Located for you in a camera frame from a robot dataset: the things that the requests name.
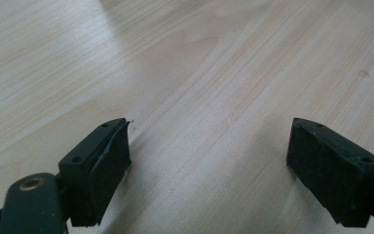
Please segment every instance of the light wooden floor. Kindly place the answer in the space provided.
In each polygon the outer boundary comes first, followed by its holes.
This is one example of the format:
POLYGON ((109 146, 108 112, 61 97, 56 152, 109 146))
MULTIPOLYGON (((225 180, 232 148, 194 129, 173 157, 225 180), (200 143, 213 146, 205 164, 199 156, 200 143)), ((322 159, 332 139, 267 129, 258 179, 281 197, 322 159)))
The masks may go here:
POLYGON ((127 117, 131 171, 71 233, 373 233, 285 165, 295 116, 374 153, 374 0, 0 0, 0 208, 127 117))

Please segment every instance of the wooden plank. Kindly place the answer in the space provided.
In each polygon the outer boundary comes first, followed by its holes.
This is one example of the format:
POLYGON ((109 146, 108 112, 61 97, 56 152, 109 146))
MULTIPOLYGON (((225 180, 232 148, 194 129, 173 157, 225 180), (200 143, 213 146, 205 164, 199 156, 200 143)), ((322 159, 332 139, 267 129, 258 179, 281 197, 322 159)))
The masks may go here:
POLYGON ((131 172, 71 233, 372 233, 285 165, 296 116, 374 153, 374 1, 0 0, 0 207, 126 117, 131 172))

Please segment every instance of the screw hole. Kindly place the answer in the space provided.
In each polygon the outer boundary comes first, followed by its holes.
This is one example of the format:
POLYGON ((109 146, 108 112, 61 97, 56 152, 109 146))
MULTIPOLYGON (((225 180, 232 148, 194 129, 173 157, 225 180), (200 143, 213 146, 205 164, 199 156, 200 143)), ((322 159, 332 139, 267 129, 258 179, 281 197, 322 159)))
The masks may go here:
POLYGON ((29 191, 33 190, 39 186, 41 186, 44 183, 44 179, 41 177, 34 177, 30 178, 27 181, 24 181, 20 186, 19 189, 21 191, 29 191))
POLYGON ((365 163, 373 163, 372 159, 369 158, 361 158, 361 160, 365 163))
POLYGON ((79 162, 81 162, 81 160, 83 160, 81 157, 75 157, 75 158, 72 159, 72 162, 73 163, 79 163, 79 162))

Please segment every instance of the brass screw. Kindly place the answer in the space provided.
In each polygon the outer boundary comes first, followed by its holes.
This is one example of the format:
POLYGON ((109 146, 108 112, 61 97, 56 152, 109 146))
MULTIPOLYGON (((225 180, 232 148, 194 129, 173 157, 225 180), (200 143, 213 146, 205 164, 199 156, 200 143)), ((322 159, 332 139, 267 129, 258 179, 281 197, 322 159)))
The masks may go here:
POLYGON ((29 191, 33 190, 44 184, 44 179, 42 177, 34 177, 29 180, 24 181, 20 186, 20 191, 29 191))

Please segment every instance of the wooden floor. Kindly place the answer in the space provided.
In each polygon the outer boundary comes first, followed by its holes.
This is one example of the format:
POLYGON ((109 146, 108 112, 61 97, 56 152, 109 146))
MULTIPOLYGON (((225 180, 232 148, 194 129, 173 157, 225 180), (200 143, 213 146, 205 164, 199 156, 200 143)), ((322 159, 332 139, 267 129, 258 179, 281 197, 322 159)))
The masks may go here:
POLYGON ((71 233, 373 233, 285 156, 293 117, 374 153, 374 0, 0 0, 0 208, 120 117, 131 171, 71 233))

